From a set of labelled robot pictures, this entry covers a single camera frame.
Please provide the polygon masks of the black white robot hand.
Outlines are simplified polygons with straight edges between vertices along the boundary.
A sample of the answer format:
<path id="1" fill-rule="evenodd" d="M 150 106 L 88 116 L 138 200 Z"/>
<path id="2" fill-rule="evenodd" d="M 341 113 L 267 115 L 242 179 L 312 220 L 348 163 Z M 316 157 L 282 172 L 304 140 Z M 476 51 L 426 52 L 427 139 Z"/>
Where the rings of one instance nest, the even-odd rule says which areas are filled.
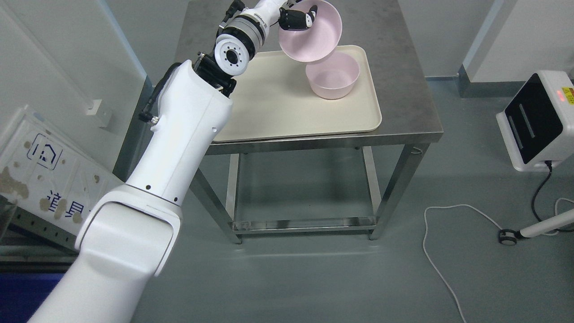
<path id="1" fill-rule="evenodd" d="M 307 12 L 293 10 L 293 6 L 299 2 L 301 1 L 287 0 L 287 2 L 279 8 L 278 24 L 282 30 L 305 31 L 313 26 L 317 17 L 318 6 L 316 4 L 310 6 Z"/>

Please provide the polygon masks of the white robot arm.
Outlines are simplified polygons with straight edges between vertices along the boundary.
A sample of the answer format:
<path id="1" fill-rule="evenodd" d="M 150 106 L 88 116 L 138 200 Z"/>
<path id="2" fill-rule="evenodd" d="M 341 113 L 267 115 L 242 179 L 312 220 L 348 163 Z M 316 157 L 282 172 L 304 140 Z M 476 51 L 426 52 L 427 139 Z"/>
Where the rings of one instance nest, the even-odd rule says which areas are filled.
<path id="1" fill-rule="evenodd" d="M 213 49 L 175 64 L 157 84 L 152 138 L 125 184 L 92 207 L 78 257 L 31 323 L 127 323 L 149 280 L 166 264 L 181 227 L 181 204 L 215 135 L 230 118 L 235 77 L 264 45 L 293 0 L 235 0 Z"/>

